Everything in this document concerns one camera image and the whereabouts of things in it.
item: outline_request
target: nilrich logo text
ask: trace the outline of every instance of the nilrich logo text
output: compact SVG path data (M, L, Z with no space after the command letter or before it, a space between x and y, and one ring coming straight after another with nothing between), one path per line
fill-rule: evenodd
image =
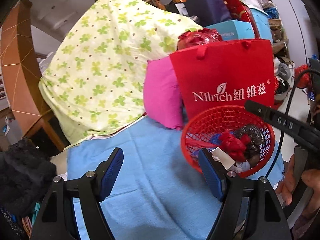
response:
M217 86L217 92L192 92L195 101L205 101L205 102L228 102L234 100L244 100L246 98L252 98L257 95L263 95L266 93L265 84L260 83L258 86L252 85L247 87L246 94L244 94L244 88L235 89L232 94L226 92L227 82L221 83Z

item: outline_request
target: light blue cloth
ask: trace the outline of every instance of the light blue cloth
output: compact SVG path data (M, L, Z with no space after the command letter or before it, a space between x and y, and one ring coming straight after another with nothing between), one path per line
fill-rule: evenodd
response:
M34 225L35 221L36 221L36 217L39 213L39 209L40 209L40 204L37 202L36 206L33 210L33 215L32 215L32 226Z
M115 147L123 150L119 176L110 197L101 203L117 240L206 239L221 203L183 157L180 137L181 131L145 117L112 138L84 141L69 150L68 179L95 170ZM273 158L251 178L265 175ZM272 185L282 179L283 170L280 155L269 176ZM81 240L89 240L76 200Z

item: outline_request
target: black device clamp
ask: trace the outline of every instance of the black device clamp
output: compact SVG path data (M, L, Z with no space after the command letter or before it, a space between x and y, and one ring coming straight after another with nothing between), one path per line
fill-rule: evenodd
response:
M42 201L31 240L80 240L73 198L79 198L90 240L114 240L99 202L111 193L123 163L123 151L115 148L108 160L79 179L64 181L60 176Z
M248 112L261 117L264 122L294 138L298 144L294 149L293 173L297 185L292 192L291 204L283 209L289 228L292 228L313 195L313 189L303 183L301 175L305 170L320 169L320 131L251 100L248 100L244 107Z
M115 148L107 161L79 179L64 181L56 176L41 204L31 240L80 240L74 197L80 200L90 240L114 240L99 203L110 195L123 159L122 150ZM280 203L265 177L241 179L214 161L205 148L199 153L199 164L209 188L214 187L214 196L223 203L207 240L233 239L243 197L250 197L243 239L291 239Z
M222 202L207 240L234 238L244 197L249 198L249 205L242 240L291 239L282 207L266 177L242 179L234 171L226 171L206 148L199 151L198 160L212 194Z

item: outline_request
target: metal screw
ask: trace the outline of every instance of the metal screw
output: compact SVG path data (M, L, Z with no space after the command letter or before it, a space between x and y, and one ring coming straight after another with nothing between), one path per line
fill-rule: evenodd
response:
M263 183L267 183L268 182L268 179L266 177L260 177L260 180L263 182Z
M94 176L94 171L87 171L87 173L85 174L88 178L91 178Z
M57 183L57 182L59 182L61 180L61 177L60 176L55 176L54 178L53 178L53 182L54 183Z
M228 171L227 175L231 178L235 177L237 174L234 171Z

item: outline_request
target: red shopping bag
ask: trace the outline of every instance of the red shopping bag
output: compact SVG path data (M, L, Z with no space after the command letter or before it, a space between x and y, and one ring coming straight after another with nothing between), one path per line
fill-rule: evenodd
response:
M215 42L170 55L188 118L215 106L274 102L269 40Z

